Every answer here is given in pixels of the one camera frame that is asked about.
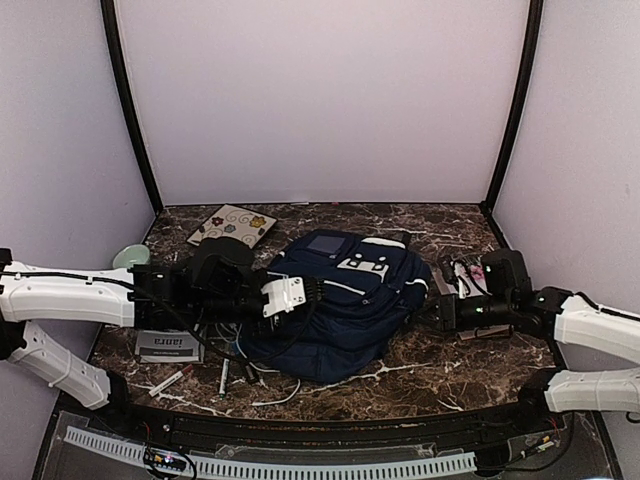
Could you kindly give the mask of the navy blue student backpack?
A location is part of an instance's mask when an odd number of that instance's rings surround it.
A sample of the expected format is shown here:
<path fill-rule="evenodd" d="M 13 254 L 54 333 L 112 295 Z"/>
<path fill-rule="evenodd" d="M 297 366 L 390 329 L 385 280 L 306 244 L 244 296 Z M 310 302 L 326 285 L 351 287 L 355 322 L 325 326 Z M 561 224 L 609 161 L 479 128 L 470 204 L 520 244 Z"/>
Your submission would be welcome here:
<path fill-rule="evenodd" d="M 320 283 L 315 308 L 284 316 L 271 334 L 244 328 L 240 349 L 254 363 L 300 380 L 337 383 L 382 358 L 397 330 L 423 306 L 431 270 L 403 242 L 311 231 L 269 264 L 274 277 Z"/>

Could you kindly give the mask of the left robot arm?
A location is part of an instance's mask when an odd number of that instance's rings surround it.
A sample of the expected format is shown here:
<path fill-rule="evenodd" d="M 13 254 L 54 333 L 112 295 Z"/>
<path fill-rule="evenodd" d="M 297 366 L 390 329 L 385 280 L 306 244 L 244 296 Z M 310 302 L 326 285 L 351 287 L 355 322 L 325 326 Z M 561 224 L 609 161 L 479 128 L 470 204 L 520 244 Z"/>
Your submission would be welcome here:
<path fill-rule="evenodd" d="M 199 344 L 207 322 L 273 321 L 307 300 L 300 278 L 271 277 L 253 267 L 239 240 L 206 239 L 176 265 L 111 270 L 55 270 L 1 251 L 1 358 L 22 366 L 49 387 L 74 397 L 120 436 L 141 427 L 117 374 L 92 367 L 54 341 L 41 320 L 89 321 L 142 330 L 182 330 Z"/>

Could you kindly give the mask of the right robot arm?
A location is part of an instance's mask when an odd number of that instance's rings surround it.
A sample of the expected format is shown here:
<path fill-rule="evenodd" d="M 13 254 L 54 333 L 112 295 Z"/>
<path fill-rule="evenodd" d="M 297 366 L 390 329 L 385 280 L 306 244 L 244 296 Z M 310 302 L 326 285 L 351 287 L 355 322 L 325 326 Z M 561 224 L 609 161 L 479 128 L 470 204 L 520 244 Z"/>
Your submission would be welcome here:
<path fill-rule="evenodd" d="M 477 295 L 441 294 L 424 303 L 436 330 L 461 332 L 506 325 L 548 343 L 577 345 L 631 362 L 627 369 L 574 371 L 555 366 L 535 371 L 517 402 L 483 426 L 534 432 L 556 414 L 622 412 L 639 421 L 639 317 L 593 301 L 585 293 L 547 286 L 534 289 L 521 252 L 502 248 L 481 258 L 485 285 Z"/>

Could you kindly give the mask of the pink flowered white book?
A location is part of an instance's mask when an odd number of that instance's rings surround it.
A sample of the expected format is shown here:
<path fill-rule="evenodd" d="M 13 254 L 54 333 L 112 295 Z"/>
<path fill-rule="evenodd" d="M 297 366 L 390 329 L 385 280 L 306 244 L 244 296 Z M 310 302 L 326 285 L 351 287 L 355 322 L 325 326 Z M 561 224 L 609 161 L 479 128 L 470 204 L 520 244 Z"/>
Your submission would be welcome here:
<path fill-rule="evenodd" d="M 457 291 L 450 285 L 446 284 L 442 278 L 440 268 L 438 266 L 434 273 L 434 279 L 438 287 L 439 294 L 442 295 L 455 294 L 459 297 Z M 477 277 L 471 272 L 470 267 L 464 260 L 460 261 L 466 270 L 466 279 L 471 288 L 471 294 L 466 298 L 459 297 L 459 317 L 458 329 L 456 331 L 440 331 L 455 332 L 461 341 L 485 340 L 494 338 L 509 338 L 513 335 L 513 327 L 508 324 L 489 325 L 486 320 L 472 320 L 472 317 L 487 317 L 489 314 L 488 291 L 478 283 Z"/>

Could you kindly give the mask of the green capped white marker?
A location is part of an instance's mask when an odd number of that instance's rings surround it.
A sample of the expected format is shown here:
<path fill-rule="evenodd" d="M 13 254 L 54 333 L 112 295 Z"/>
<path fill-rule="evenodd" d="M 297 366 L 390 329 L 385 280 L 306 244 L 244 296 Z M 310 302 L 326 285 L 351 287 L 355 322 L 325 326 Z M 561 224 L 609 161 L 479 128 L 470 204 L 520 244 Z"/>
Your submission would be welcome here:
<path fill-rule="evenodd" d="M 227 383 L 229 378 L 229 368 L 231 361 L 228 358 L 223 360 L 219 378 L 218 396 L 220 399 L 225 399 L 227 395 Z"/>

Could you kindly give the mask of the red capped white marker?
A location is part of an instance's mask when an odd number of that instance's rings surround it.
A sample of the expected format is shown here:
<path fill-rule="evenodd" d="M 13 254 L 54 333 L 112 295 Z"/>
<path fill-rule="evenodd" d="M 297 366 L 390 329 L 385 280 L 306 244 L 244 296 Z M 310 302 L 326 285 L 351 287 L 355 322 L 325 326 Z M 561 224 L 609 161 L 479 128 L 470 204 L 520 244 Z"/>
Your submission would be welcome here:
<path fill-rule="evenodd" d="M 149 392 L 148 392 L 148 395 L 151 398 L 156 397 L 157 395 L 162 393 L 164 390 L 166 390 L 167 388 L 169 388 L 170 386 L 174 385 L 176 382 L 178 382 L 179 380 L 184 378 L 192 370 L 193 370 L 193 366 L 192 365 L 188 365 L 188 366 L 184 367 L 180 371 L 176 372 L 175 374 L 171 375 L 169 378 L 165 379 L 164 381 L 162 381 L 161 383 L 159 383 L 158 385 L 156 385 L 152 389 L 150 389 Z"/>

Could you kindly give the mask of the grey ianra booklet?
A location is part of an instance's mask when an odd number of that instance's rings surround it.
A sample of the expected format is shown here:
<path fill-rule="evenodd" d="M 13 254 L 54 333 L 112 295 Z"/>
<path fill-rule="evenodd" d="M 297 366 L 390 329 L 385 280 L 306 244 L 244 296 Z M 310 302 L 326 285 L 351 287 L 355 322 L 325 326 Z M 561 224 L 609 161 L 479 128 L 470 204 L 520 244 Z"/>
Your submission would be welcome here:
<path fill-rule="evenodd" d="M 143 363 L 201 363 L 204 353 L 188 332 L 140 330 L 135 345 Z"/>

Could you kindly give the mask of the pale green ceramic bowl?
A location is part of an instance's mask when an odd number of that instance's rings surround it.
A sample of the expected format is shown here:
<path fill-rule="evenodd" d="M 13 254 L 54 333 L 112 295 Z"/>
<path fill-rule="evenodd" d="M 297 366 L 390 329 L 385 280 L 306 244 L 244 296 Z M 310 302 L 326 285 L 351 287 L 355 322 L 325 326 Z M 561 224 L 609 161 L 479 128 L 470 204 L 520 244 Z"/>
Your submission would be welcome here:
<path fill-rule="evenodd" d="M 112 267 L 131 268 L 136 265 L 148 265 L 151 253 L 147 246 L 143 244 L 129 245 L 120 250 L 112 260 Z"/>

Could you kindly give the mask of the left black frame post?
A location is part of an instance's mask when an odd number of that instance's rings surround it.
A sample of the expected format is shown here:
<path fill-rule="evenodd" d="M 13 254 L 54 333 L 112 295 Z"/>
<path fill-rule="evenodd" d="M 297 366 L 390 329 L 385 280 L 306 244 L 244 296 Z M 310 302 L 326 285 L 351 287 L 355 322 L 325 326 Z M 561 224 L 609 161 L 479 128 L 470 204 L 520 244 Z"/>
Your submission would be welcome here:
<path fill-rule="evenodd" d="M 111 69 L 126 130 L 152 211 L 155 215 L 159 215 L 164 210 L 164 204 L 152 171 L 136 106 L 134 104 L 120 36 L 116 2 L 113 0 L 101 0 L 100 9 Z"/>

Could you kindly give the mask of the black frame post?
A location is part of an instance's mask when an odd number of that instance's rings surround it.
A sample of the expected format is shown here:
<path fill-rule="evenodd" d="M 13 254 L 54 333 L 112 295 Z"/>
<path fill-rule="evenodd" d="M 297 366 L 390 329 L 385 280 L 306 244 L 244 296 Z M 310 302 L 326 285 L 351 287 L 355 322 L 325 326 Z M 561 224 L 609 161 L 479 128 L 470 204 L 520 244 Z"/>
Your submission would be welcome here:
<path fill-rule="evenodd" d="M 504 134 L 486 196 L 480 203 L 480 209 L 486 218 L 493 216 L 515 147 L 531 81 L 543 10 L 543 0 L 529 1 L 519 67 Z"/>
<path fill-rule="evenodd" d="M 116 2 L 113 0 L 101 0 L 100 9 L 111 69 L 126 130 L 152 211 L 155 215 L 159 215 L 164 210 L 164 204 L 152 171 L 136 106 L 134 104 L 120 36 Z"/>

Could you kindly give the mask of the right black frame post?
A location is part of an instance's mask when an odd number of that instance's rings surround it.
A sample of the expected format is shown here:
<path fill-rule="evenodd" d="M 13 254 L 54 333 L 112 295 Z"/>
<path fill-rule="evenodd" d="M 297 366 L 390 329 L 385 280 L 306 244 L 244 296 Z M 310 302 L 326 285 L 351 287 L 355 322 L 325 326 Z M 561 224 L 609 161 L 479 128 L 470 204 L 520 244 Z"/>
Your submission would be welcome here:
<path fill-rule="evenodd" d="M 486 196 L 480 203 L 480 209 L 486 218 L 493 216 L 515 147 L 531 81 L 543 10 L 543 0 L 529 1 L 519 67 L 504 134 Z"/>

